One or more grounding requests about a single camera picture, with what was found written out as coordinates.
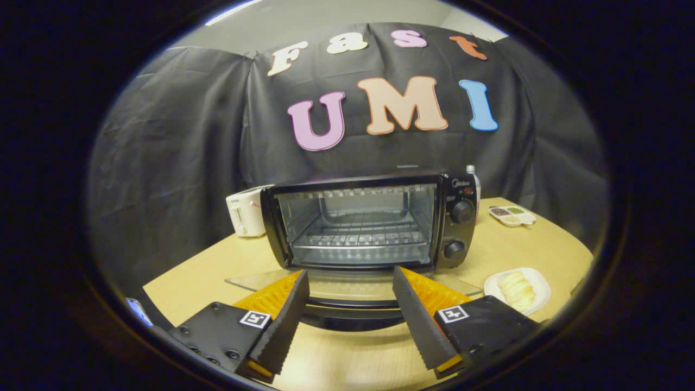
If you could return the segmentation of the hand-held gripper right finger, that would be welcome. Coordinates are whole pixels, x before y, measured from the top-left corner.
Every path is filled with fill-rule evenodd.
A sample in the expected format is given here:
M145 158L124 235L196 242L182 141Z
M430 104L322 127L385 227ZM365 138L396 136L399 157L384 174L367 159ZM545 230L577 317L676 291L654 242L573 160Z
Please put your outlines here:
M493 295L472 299L400 266L392 289L424 365L439 379L488 364L541 326Z

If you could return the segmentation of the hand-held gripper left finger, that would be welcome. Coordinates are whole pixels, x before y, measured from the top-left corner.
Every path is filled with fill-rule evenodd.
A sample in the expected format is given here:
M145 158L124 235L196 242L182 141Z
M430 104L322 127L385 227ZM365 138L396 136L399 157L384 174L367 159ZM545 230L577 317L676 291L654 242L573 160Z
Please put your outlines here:
M285 363L308 296L308 273L299 270L233 305L211 302L167 335L197 358L272 383Z

